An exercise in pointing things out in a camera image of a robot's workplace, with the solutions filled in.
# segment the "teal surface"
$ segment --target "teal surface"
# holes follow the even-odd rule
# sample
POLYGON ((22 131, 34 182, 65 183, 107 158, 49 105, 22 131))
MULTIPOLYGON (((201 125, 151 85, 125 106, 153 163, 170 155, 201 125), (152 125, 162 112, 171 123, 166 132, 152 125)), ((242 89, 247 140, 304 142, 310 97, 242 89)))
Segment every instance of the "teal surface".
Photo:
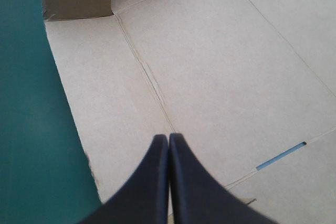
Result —
POLYGON ((41 0, 0 0, 0 223, 75 223, 99 206, 41 0))

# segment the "green wall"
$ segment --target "green wall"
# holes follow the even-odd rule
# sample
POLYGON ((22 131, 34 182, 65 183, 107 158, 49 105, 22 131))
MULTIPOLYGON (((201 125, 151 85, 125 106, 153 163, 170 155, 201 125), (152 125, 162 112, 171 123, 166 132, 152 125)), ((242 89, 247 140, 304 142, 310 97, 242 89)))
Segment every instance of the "green wall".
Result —
POLYGON ((0 0, 0 223, 75 223, 99 206, 41 0, 0 0))

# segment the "blue slot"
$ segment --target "blue slot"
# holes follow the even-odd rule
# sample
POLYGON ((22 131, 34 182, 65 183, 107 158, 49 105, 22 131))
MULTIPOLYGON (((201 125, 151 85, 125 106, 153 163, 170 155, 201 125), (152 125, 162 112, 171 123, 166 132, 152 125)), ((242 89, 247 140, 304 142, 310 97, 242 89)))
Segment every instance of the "blue slot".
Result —
POLYGON ((305 146, 306 144, 307 144, 306 142, 299 143, 299 144, 297 144, 296 146, 294 146, 294 147, 292 147, 292 148, 286 150, 285 152, 279 154, 278 156, 276 156, 276 157, 274 157, 274 158, 272 158, 272 159, 270 159, 270 160, 268 160, 268 161, 262 163, 261 165, 257 166, 256 169, 257 169, 257 170, 261 170, 261 169, 265 168, 266 166, 268 166, 268 165, 274 163, 275 161, 277 161, 277 160, 283 158, 284 156, 287 156, 288 154, 290 154, 290 153, 292 153, 292 152, 298 150, 299 148, 305 146))

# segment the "teal panel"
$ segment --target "teal panel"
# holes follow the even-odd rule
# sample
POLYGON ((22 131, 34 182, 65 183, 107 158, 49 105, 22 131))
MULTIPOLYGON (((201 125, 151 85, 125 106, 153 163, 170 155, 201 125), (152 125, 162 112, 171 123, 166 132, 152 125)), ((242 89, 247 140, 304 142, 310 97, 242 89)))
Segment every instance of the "teal panel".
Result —
POLYGON ((41 0, 0 0, 0 223, 75 223, 99 206, 41 0))

